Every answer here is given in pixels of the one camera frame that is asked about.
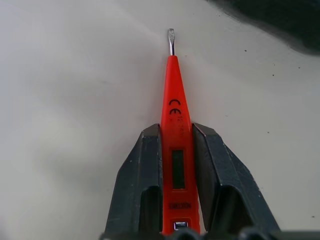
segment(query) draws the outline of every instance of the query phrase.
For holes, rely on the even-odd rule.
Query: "gray background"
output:
[[[1,239],[104,230],[119,167],[161,120],[168,28],[192,120],[247,165],[282,229],[320,230],[318,57],[204,0],[3,0]]]

